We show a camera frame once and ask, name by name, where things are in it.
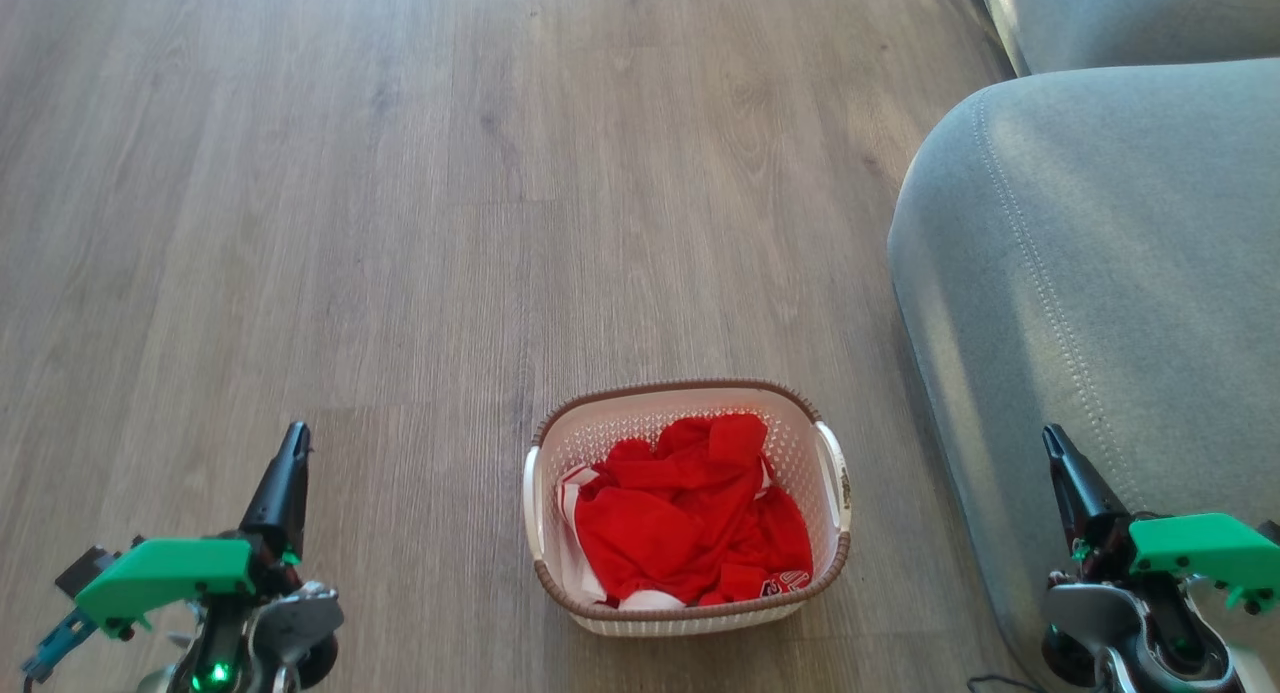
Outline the white plastic laundry basket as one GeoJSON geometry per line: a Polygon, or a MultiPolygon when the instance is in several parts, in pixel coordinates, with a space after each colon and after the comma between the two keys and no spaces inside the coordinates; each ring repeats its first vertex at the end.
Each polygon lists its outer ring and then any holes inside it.
{"type": "Polygon", "coordinates": [[[695,637],[782,620],[826,592],[840,576],[851,543],[851,491],[835,433],[803,396],[771,380],[710,378],[623,386],[579,396],[549,412],[524,464],[524,525],[532,567],[545,593],[580,626],[602,637],[695,637]],[[764,455],[776,480],[797,502],[806,525],[815,575],[808,585],[742,603],[686,610],[618,611],[570,592],[570,525],[556,483],[603,459],[627,437],[655,439],[678,418],[754,412],[769,432],[764,455]]]}

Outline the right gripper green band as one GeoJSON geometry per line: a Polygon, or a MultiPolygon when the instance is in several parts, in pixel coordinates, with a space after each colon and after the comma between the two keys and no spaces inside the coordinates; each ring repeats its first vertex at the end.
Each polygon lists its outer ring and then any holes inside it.
{"type": "Polygon", "coordinates": [[[1228,606],[1262,614],[1280,605],[1280,547],[1225,512],[1129,516],[1120,497],[1060,425],[1042,442],[1059,518],[1082,580],[1130,585],[1164,574],[1203,578],[1228,606]]]}

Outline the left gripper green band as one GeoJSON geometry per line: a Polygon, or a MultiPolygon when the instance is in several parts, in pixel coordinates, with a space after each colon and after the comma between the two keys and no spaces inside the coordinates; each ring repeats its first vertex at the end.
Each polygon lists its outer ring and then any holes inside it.
{"type": "Polygon", "coordinates": [[[257,601],[292,591],[305,551],[311,430],[285,429],[239,529],[255,538],[156,538],[138,543],[76,593],[76,607],[116,639],[177,602],[257,601]]]}

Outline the grey sofa seat cushion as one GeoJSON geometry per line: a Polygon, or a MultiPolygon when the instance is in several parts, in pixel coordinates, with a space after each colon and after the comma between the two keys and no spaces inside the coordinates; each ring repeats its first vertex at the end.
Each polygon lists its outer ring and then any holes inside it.
{"type": "Polygon", "coordinates": [[[1280,58],[1280,0],[983,0],[1019,76],[1280,58]]]}

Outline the red and white garment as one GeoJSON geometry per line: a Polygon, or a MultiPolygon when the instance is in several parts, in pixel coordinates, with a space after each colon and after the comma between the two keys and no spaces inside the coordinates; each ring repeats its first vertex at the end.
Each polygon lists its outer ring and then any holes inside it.
{"type": "Polygon", "coordinates": [[[566,591],[618,611],[742,603],[805,588],[801,511],[765,457],[751,412],[682,418],[655,441],[621,439],[566,473],[556,503],[566,591]]]}

